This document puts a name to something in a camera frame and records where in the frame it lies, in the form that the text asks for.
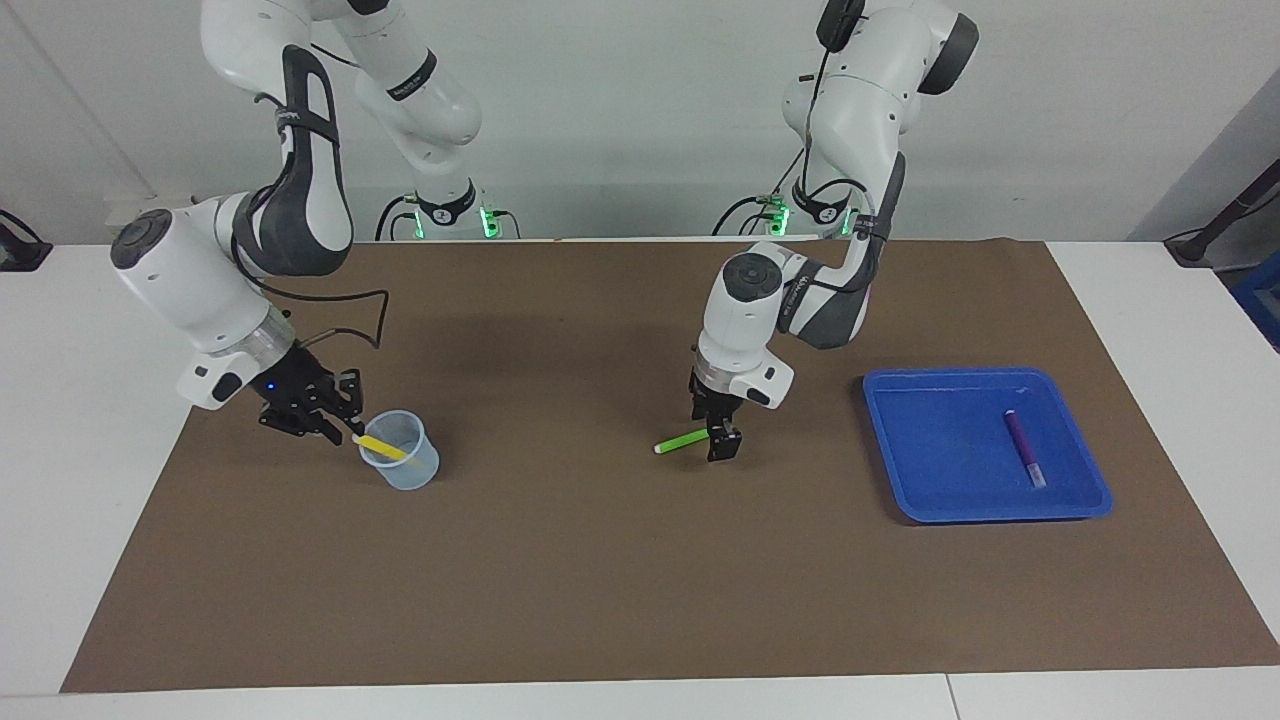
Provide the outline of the brown table mat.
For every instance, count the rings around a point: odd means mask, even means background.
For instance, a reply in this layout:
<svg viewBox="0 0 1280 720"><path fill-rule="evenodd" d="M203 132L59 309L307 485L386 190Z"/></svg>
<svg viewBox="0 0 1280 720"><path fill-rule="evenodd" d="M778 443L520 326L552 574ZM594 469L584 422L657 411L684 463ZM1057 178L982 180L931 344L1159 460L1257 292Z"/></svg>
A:
<svg viewBox="0 0 1280 720"><path fill-rule="evenodd" d="M392 292L317 347L442 469L392 489L325 439L193 411L65 692L1280 664L1050 251L892 242L854 343L780 340L737 457L686 432L728 243L366 243L305 293ZM869 373L1033 366L1114 493L1087 521L927 527L891 492Z"/></svg>

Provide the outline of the clear plastic cup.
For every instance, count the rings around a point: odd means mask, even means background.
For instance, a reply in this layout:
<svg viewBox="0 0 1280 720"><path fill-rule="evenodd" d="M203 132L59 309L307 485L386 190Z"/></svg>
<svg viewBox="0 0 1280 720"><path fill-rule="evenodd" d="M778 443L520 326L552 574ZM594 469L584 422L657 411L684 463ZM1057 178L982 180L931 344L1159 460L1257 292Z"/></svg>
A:
<svg viewBox="0 0 1280 720"><path fill-rule="evenodd" d="M404 455L390 457L357 443L360 457L396 489L422 488L439 470L439 454L428 438L425 425L413 413L399 409L381 413L366 424L362 438L365 437Z"/></svg>

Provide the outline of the black stand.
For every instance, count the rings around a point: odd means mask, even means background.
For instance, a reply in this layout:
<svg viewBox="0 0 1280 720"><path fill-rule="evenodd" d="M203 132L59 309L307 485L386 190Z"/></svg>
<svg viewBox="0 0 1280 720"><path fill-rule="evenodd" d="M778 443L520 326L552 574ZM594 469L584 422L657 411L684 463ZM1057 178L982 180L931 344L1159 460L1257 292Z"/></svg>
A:
<svg viewBox="0 0 1280 720"><path fill-rule="evenodd" d="M1204 266L1206 255L1228 229L1280 200L1280 158L1272 160L1238 196L1201 227L1178 232L1161 245L1176 264Z"/></svg>

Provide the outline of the purple pen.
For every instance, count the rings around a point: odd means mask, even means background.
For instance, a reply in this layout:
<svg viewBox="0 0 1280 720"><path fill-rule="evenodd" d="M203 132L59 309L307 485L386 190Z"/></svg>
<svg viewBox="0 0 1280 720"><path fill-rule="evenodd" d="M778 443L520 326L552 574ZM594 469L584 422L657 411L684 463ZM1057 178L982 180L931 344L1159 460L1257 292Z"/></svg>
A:
<svg viewBox="0 0 1280 720"><path fill-rule="evenodd" d="M1010 434L1019 460L1030 479L1030 483L1037 489L1044 489L1047 487L1044 473L1041 468L1038 457L1036 456L1030 438L1014 409L1009 409L1004 413L1004 424Z"/></svg>

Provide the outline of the white box with yellow labels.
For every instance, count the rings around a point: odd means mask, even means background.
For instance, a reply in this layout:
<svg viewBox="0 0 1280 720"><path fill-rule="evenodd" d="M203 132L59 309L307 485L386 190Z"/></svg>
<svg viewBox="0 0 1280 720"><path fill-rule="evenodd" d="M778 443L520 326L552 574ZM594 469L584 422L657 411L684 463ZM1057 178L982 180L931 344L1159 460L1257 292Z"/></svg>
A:
<svg viewBox="0 0 1280 720"><path fill-rule="evenodd" d="M188 208L197 204L200 200L200 196L192 193L160 195L147 199L124 197L109 200L106 205L106 215L102 222L102 241L105 243L110 243L124 225L129 224L133 219L146 211L155 209L173 210Z"/></svg>

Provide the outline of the blue plastic tray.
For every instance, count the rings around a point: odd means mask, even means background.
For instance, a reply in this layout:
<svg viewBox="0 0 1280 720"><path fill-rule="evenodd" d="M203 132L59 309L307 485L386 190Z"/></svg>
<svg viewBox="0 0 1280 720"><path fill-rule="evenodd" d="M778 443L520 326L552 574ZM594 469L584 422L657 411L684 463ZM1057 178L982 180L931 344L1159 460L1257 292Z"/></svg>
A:
<svg viewBox="0 0 1280 720"><path fill-rule="evenodd" d="M1111 512L1112 493L1060 388L1032 366L881 369L863 382L899 509L924 524L1068 521ZM1004 413L1044 473L1030 483Z"/></svg>

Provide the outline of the blue crate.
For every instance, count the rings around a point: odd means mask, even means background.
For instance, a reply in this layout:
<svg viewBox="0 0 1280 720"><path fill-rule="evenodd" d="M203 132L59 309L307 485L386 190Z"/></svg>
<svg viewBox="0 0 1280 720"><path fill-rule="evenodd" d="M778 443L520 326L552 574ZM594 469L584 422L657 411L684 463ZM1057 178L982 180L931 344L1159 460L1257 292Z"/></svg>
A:
<svg viewBox="0 0 1280 720"><path fill-rule="evenodd" d="M1280 354L1280 250L1239 279L1230 288L1230 295Z"/></svg>

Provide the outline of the black clamp mount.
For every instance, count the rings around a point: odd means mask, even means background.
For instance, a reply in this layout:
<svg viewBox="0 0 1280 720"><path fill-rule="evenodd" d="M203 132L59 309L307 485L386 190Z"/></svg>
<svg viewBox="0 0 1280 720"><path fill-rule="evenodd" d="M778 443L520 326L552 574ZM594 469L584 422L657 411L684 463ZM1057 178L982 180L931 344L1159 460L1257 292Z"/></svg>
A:
<svg viewBox="0 0 1280 720"><path fill-rule="evenodd" d="M52 249L29 224L0 208L0 272L36 272Z"/></svg>

